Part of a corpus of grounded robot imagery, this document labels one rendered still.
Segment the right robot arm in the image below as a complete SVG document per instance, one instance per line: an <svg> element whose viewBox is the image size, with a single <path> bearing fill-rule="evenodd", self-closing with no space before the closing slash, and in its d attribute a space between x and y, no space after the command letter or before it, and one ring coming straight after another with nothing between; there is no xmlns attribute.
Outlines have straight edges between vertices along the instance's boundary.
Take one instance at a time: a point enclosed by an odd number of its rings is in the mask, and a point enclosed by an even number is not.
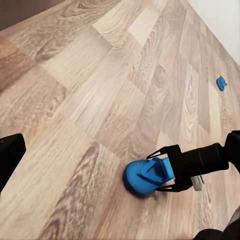
<svg viewBox="0 0 240 240"><path fill-rule="evenodd" d="M240 129L232 131L233 134L240 135ZM181 192L186 191L192 186L195 191L201 191L204 187L204 174L211 172L228 170L231 159L220 143L214 143L206 147L196 148L190 151L181 152L179 144L165 146L149 155L146 159L153 156L167 154L170 161L175 184L158 187L155 190L161 192Z"/></svg>

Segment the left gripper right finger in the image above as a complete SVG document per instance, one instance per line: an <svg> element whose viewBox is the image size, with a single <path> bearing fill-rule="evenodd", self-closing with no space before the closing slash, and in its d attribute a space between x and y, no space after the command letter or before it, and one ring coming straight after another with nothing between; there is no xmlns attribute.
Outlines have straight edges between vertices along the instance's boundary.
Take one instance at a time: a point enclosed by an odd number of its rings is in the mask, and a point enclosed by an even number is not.
<svg viewBox="0 0 240 240"><path fill-rule="evenodd" d="M229 133L227 135L224 151L230 158L231 162L237 168L240 173L240 135L235 133Z"/></svg>

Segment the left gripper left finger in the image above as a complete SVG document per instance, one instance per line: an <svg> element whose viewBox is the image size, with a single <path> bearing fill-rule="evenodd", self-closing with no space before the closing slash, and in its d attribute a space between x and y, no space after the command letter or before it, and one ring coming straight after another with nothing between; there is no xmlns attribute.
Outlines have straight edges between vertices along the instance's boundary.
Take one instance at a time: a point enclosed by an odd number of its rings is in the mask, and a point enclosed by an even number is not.
<svg viewBox="0 0 240 240"><path fill-rule="evenodd" d="M0 193L26 152L21 133L0 138Z"/></svg>

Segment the sandal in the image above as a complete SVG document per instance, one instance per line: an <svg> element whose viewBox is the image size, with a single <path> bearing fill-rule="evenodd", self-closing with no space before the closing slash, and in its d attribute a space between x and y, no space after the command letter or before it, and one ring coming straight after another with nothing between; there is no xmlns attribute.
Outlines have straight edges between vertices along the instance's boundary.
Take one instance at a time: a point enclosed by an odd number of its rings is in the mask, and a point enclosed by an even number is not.
<svg viewBox="0 0 240 240"><path fill-rule="evenodd" d="M169 157L138 160L125 168L125 178L135 192L141 195L153 193L156 188L175 178Z"/></svg>
<svg viewBox="0 0 240 240"><path fill-rule="evenodd" d="M216 80L216 82L217 82L218 87L219 87L222 91L224 91L225 86L227 86L227 83L226 83L225 79L224 79L222 76L220 76L220 78L218 78L218 79Z"/></svg>

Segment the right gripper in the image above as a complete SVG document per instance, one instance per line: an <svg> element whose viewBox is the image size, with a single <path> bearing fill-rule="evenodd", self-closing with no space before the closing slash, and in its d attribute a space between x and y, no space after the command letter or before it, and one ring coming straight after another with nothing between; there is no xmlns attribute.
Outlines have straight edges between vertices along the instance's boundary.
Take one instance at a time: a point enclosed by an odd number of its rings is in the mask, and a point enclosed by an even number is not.
<svg viewBox="0 0 240 240"><path fill-rule="evenodd" d="M158 187L155 190L161 192L186 191L193 186L191 177L209 174L201 161L200 149L201 147L181 152L179 144L176 144L165 146L149 155L147 160L152 159L153 156L167 154L175 177L175 184Z"/></svg>

